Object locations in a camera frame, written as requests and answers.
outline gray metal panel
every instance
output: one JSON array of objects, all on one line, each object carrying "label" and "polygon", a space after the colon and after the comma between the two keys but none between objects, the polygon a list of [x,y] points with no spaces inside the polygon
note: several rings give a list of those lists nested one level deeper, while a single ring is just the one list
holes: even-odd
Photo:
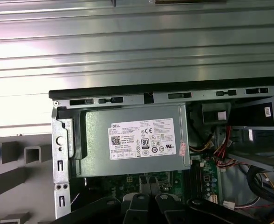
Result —
[{"label": "gray metal panel", "polygon": [[[176,155],[110,160],[108,128],[112,123],[168,118],[173,118]],[[77,177],[159,172],[190,167],[189,152],[186,152],[185,157],[178,154],[180,143],[188,143],[185,105],[93,111],[86,114],[86,119],[88,155],[81,160],[81,173]]]},{"label": "gray metal panel", "polygon": [[0,0],[0,111],[10,107],[14,118],[0,112],[0,128],[8,135],[50,131],[49,90],[268,76],[274,0]]}]

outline white label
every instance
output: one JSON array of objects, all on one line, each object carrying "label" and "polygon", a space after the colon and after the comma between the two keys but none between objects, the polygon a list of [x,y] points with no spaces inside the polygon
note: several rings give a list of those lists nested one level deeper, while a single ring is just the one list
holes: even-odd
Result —
[{"label": "white label", "polygon": [[272,116],[271,108],[269,106],[264,108],[264,112],[266,113],[266,117]]},{"label": "white label", "polygon": [[218,120],[226,120],[226,111],[218,112]]},{"label": "white label", "polygon": [[114,123],[108,134],[111,160],[176,154],[172,118]]}]

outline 80 plus logo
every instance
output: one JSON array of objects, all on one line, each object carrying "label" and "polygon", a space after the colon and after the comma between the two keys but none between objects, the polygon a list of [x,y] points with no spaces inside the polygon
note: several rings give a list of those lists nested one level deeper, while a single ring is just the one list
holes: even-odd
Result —
[{"label": "80 plus logo", "polygon": [[141,147],[142,149],[150,148],[150,140],[149,139],[141,139]]}]

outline green circuit board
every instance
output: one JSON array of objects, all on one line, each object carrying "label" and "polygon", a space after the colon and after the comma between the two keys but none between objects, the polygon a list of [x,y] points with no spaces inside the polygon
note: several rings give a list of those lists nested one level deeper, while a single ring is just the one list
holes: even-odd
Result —
[{"label": "green circuit board", "polygon": [[124,195],[140,192],[139,177],[148,175],[158,179],[162,193],[177,195],[182,202],[191,197],[209,200],[210,196],[218,196],[217,167],[213,161],[203,159],[201,154],[192,154],[191,159],[189,170],[91,177],[87,178],[88,188],[122,201]]},{"label": "green circuit board", "polygon": [[103,196],[113,196],[122,201],[124,195],[140,191],[139,177],[141,175],[156,177],[162,193],[175,194],[181,200],[184,199],[181,171],[92,177],[87,179],[87,183],[90,189],[96,190]]}]

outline metal bracket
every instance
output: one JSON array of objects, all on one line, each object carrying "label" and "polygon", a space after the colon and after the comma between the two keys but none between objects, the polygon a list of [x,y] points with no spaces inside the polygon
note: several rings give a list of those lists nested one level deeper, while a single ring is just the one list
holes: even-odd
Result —
[{"label": "metal bracket", "polygon": [[64,122],[57,120],[57,109],[53,108],[52,157],[56,218],[60,218],[71,212],[68,148],[69,150],[73,150],[73,147],[72,144],[69,145],[68,129],[66,128],[66,126],[70,128],[71,124],[72,122],[69,119],[64,120]]}]

